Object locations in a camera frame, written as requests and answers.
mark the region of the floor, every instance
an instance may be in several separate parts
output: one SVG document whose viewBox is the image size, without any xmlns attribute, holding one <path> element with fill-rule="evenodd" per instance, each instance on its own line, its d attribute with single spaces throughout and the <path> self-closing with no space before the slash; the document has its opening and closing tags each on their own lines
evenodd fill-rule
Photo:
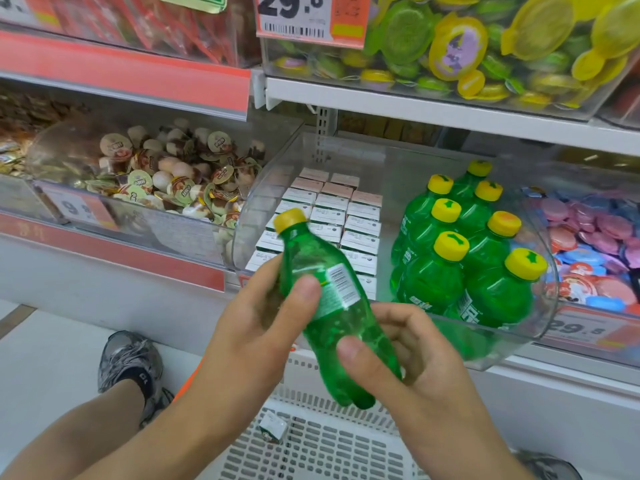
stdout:
<svg viewBox="0 0 640 480">
<path fill-rule="evenodd" d="M 0 321 L 17 306 L 0 300 Z M 36 310 L 0 338 L 0 472 L 60 415 L 97 395 L 98 362 L 111 333 Z M 164 359 L 164 385 L 175 392 L 200 357 L 158 348 Z M 582 474 L 584 480 L 613 480 Z"/>
</svg>

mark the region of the store shelf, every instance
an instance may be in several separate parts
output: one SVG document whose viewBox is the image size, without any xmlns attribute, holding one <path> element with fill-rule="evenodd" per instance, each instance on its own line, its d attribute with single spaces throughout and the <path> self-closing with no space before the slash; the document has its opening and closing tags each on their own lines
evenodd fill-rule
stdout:
<svg viewBox="0 0 640 480">
<path fill-rule="evenodd" d="M 267 77 L 267 106 L 277 100 L 418 121 L 484 133 L 640 156 L 640 132 L 601 120 L 562 120 L 352 88 Z"/>
<path fill-rule="evenodd" d="M 251 70 L 0 29 L 0 77 L 244 121 Z"/>
<path fill-rule="evenodd" d="M 222 269 L 145 250 L 68 226 L 37 222 L 0 212 L 0 234 L 128 266 L 211 290 L 225 291 L 225 272 Z"/>
</svg>

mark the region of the leg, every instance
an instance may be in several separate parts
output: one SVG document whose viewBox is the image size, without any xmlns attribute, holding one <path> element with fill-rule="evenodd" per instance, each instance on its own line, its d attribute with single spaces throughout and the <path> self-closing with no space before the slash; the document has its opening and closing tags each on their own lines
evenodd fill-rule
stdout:
<svg viewBox="0 0 640 480">
<path fill-rule="evenodd" d="M 144 337 L 119 331 L 100 359 L 102 394 L 59 418 L 22 450 L 0 480 L 71 480 L 129 441 L 171 402 L 162 359 Z"/>
<path fill-rule="evenodd" d="M 70 480 L 140 429 L 145 398 L 130 379 L 72 409 L 22 450 L 2 480 Z"/>
</svg>

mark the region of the green plastic bottle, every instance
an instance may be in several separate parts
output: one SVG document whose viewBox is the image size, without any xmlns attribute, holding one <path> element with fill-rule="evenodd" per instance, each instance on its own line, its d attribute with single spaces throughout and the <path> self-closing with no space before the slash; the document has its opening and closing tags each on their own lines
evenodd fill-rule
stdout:
<svg viewBox="0 0 640 480">
<path fill-rule="evenodd" d="M 454 230 L 453 223 L 460 215 L 460 204 L 447 198 L 439 198 L 433 204 L 431 216 L 414 224 L 407 235 L 402 261 L 391 272 L 391 293 L 395 294 L 406 266 L 416 257 L 430 254 L 441 232 Z"/>
<path fill-rule="evenodd" d="M 453 231 L 440 233 L 433 252 L 411 261 L 398 284 L 397 297 L 423 310 L 442 315 L 464 293 L 460 261 L 469 250 L 469 242 Z"/>
<path fill-rule="evenodd" d="M 514 249 L 502 266 L 467 279 L 457 312 L 466 322 L 508 330 L 531 312 L 531 284 L 546 272 L 547 261 L 538 253 Z"/>
<path fill-rule="evenodd" d="M 462 259 L 465 275 L 501 266 L 511 251 L 509 241 L 521 226 L 517 216 L 503 210 L 494 212 L 484 230 L 469 237 L 469 252 Z"/>
<path fill-rule="evenodd" d="M 492 165 L 486 160 L 473 160 L 462 177 L 456 179 L 449 197 L 456 202 L 471 200 L 477 185 L 485 179 L 491 171 Z"/>
<path fill-rule="evenodd" d="M 316 354 L 320 375 L 341 406 L 372 407 L 376 399 L 352 380 L 336 354 L 338 341 L 346 335 L 359 337 L 391 371 L 401 378 L 400 364 L 391 341 L 369 306 L 364 290 L 342 252 L 309 231 L 300 209 L 290 209 L 273 220 L 284 241 L 280 290 L 287 296 L 293 284 L 313 274 L 322 284 L 322 297 L 303 334 Z"/>
<path fill-rule="evenodd" d="M 471 200 L 463 202 L 462 212 L 456 221 L 456 231 L 471 237 L 475 232 L 485 228 L 493 214 L 493 202 L 502 195 L 502 186 L 489 180 L 480 182 Z"/>
<path fill-rule="evenodd" d="M 437 199 L 444 197 L 451 191 L 453 180 L 446 175 L 432 175 L 427 184 L 427 190 L 414 198 L 404 209 L 404 216 L 400 224 L 400 233 L 391 248 L 391 264 L 400 264 L 402 254 L 406 248 L 406 236 L 414 223 L 428 219 L 431 209 Z"/>
</svg>

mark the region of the barcode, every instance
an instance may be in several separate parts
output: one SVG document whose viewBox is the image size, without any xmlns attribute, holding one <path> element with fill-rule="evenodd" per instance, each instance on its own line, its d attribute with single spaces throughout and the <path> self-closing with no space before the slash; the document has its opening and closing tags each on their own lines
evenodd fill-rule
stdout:
<svg viewBox="0 0 640 480">
<path fill-rule="evenodd" d="M 324 38 L 324 29 L 297 27 L 295 25 L 284 25 L 282 23 L 263 22 L 262 30 L 281 35 L 293 35 L 296 37 Z"/>
<path fill-rule="evenodd" d="M 360 295 L 347 271 L 347 266 L 337 264 L 327 269 L 326 274 L 335 287 L 335 292 L 342 301 L 343 307 L 352 306 L 360 300 Z"/>
</svg>

